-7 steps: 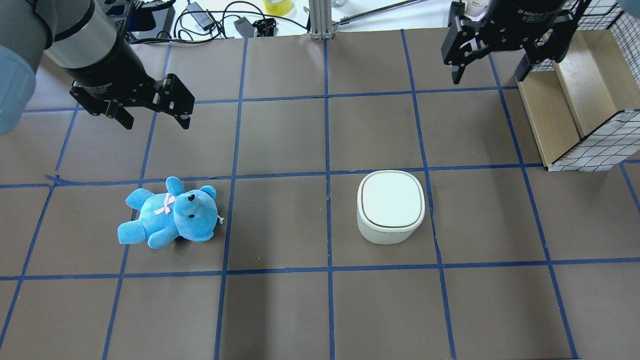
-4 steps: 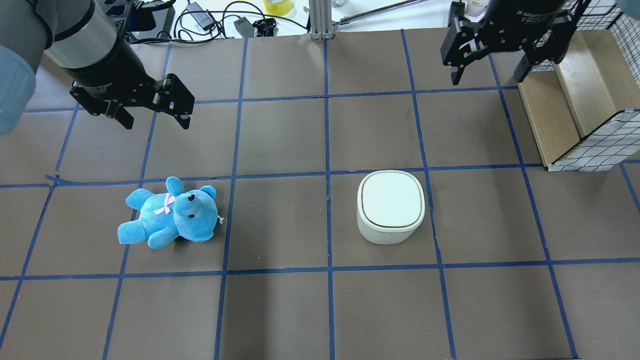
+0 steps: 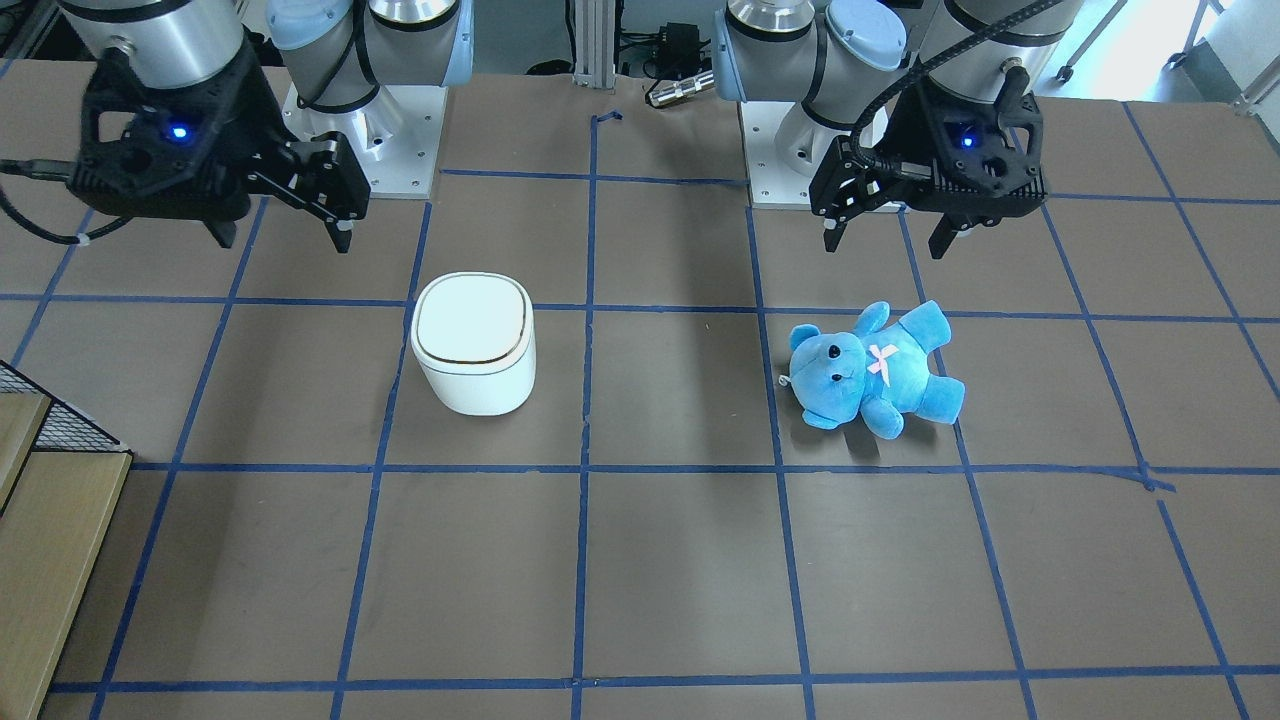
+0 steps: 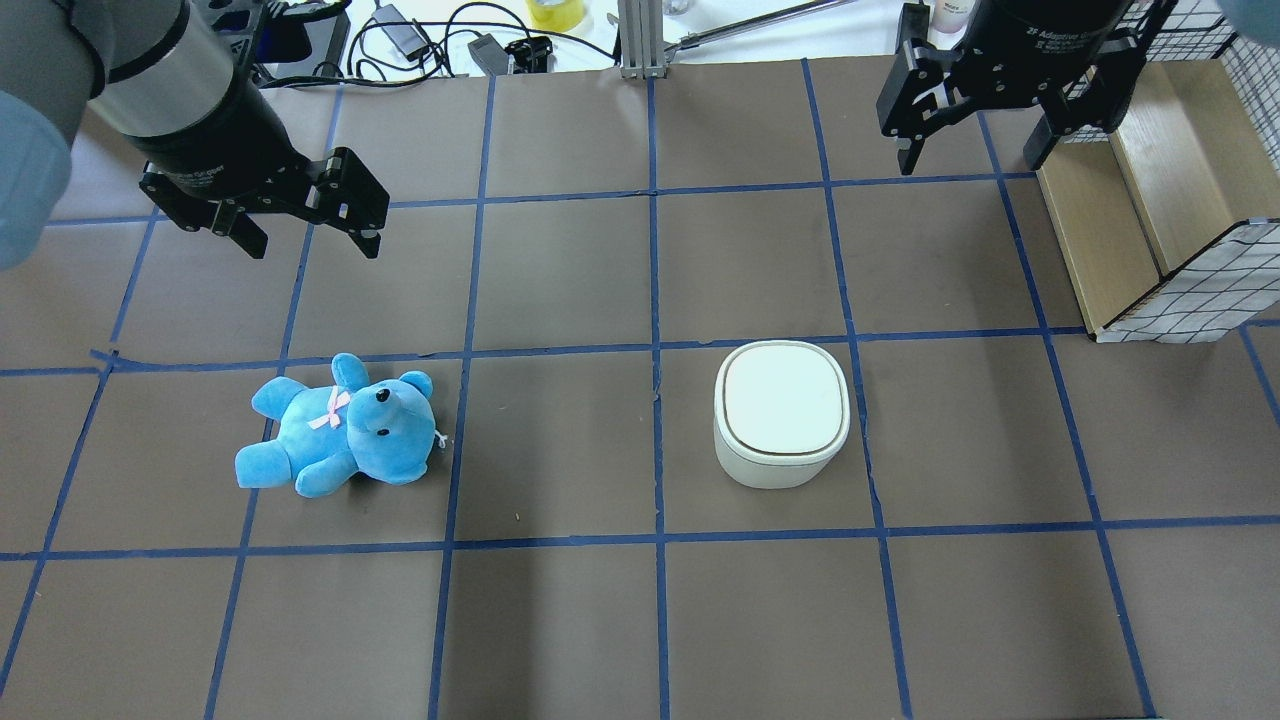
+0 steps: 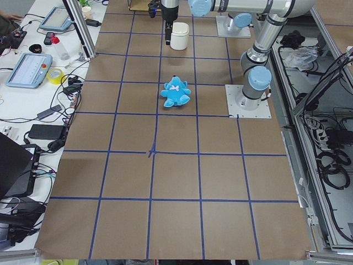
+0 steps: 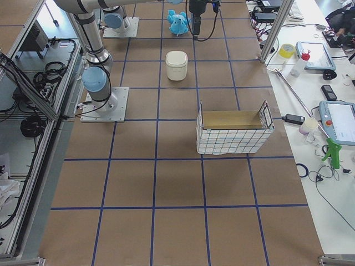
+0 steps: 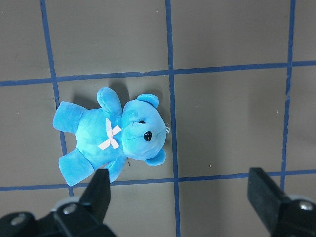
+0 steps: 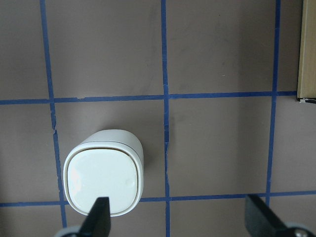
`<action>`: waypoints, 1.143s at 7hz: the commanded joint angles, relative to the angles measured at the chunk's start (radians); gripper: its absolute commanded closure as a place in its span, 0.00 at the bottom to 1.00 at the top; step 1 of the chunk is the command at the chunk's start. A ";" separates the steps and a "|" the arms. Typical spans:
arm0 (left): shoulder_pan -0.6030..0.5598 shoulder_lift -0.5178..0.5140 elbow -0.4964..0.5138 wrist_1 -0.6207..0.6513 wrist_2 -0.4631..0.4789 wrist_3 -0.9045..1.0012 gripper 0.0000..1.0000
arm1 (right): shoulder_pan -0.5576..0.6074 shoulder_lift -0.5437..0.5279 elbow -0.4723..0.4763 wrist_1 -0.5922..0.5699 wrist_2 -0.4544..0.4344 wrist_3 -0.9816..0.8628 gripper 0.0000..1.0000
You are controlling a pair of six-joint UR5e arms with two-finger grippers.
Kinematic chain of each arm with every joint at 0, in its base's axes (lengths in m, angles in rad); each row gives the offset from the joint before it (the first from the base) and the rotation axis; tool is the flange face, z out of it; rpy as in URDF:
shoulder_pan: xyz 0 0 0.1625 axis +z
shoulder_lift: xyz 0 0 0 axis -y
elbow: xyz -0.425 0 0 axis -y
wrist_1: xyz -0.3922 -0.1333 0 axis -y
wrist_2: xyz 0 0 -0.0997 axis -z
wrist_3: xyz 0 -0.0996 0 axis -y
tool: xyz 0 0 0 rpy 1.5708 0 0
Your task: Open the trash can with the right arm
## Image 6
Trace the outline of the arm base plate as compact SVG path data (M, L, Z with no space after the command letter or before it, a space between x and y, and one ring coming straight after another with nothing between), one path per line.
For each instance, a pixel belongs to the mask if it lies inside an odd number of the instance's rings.
M124 122L128 96L128 87L112 87L111 97L102 108L99 109L104 102L99 105L93 101L84 105L84 115L80 116L81 122Z
M122 18L118 14L107 14L104 22L104 38L135 38L137 36L139 17Z

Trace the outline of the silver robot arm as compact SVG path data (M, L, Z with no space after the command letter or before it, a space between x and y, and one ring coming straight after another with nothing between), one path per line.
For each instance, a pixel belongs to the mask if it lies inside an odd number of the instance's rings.
M209 1L186 1L185 11L176 13L168 10L167 20L170 23L169 31L176 35L190 32L194 39L198 39L201 28L201 16L206 11ZM139 18L127 16L125 7L116 6L103 8L105 38L134 38L138 33Z
M83 112L87 120L123 121L126 113L129 88L114 87L110 72L111 54L105 49L94 11L101 8L113 17L111 28L124 28L128 21L124 6L135 1L55 1L65 11L84 48L87 68L82 73L82 83L91 98L91 109Z

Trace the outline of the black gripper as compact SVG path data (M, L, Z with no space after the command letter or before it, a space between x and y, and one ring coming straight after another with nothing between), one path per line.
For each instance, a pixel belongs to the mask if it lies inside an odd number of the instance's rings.
M198 40L198 35L200 34L201 17L193 13L205 13L207 6L207 0L189 0L189 11L192 13L192 38L193 40Z

